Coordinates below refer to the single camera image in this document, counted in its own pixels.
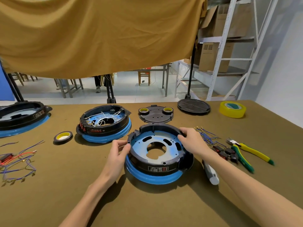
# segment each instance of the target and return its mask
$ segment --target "blue rubber ring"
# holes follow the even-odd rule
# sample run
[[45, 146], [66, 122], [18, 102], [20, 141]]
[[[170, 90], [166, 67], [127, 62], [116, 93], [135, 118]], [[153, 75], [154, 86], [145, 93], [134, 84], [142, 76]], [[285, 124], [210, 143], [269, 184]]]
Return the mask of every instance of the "blue rubber ring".
[[35, 122], [31, 125], [13, 129], [13, 130], [0, 131], [0, 138], [9, 137], [9, 136], [18, 135], [18, 134], [27, 132], [27, 131], [34, 129], [35, 127], [40, 126], [41, 124], [45, 123], [48, 119], [49, 119], [49, 115], [46, 115], [45, 118], [43, 118], [43, 119], [39, 120], [38, 122]]
[[123, 130], [121, 130], [115, 134], [108, 135], [108, 136], [102, 136], [102, 137], [82, 135], [82, 137], [86, 141], [89, 141], [91, 143], [108, 143], [112, 140], [119, 139], [119, 138], [122, 138], [123, 136], [127, 135], [127, 133], [129, 132], [130, 129], [131, 129], [131, 119], [129, 118], [127, 126]]
[[141, 171], [137, 170], [130, 162], [129, 157], [126, 156], [126, 168], [127, 170], [137, 179], [139, 179], [142, 182], [149, 183], [149, 184], [154, 184], [154, 185], [164, 185], [164, 184], [169, 184], [172, 183], [176, 180], [178, 180], [182, 174], [183, 171], [178, 170], [177, 172], [170, 174], [170, 175], [165, 175], [165, 176], [153, 176], [153, 175], [147, 175], [142, 173]]

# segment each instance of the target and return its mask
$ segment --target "left hand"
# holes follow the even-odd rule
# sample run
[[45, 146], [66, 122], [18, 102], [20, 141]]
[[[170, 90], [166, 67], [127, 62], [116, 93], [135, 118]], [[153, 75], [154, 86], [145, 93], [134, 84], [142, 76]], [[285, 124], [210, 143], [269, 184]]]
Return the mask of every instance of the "left hand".
[[107, 162], [95, 183], [101, 183], [108, 189], [118, 179], [124, 166], [125, 158], [131, 149], [126, 140], [113, 140]]

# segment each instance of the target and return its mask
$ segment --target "red wire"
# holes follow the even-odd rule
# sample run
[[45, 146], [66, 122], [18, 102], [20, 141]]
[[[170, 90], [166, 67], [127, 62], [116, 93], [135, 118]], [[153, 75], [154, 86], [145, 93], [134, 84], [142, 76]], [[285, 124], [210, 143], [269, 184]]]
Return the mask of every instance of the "red wire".
[[5, 163], [9, 163], [9, 162], [12, 161], [13, 159], [18, 158], [18, 157], [20, 157], [21, 155], [24, 155], [24, 154], [32, 154], [32, 153], [34, 153], [34, 152], [26, 152], [26, 153], [22, 153], [22, 154], [16, 155], [16, 156], [12, 157], [11, 159], [8, 159], [8, 160], [6, 160], [6, 161], [0, 163], [0, 165], [3, 165], [3, 164], [5, 164]]

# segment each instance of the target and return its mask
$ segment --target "black pants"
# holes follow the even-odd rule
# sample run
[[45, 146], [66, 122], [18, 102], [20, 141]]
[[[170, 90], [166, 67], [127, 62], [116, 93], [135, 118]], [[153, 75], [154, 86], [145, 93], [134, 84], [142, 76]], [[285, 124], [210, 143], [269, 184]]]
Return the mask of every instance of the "black pants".
[[96, 87], [101, 87], [101, 83], [100, 83], [101, 76], [94, 76], [94, 78], [95, 78], [95, 85], [96, 85]]

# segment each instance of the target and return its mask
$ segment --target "right hand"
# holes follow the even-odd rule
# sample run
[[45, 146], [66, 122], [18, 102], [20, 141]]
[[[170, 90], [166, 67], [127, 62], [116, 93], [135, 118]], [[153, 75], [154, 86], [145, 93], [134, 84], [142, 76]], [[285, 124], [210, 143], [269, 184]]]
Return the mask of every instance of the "right hand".
[[187, 151], [199, 155], [202, 159], [218, 156], [216, 152], [208, 147], [198, 131], [187, 127], [180, 127], [180, 130], [186, 137], [178, 135], [178, 139]]

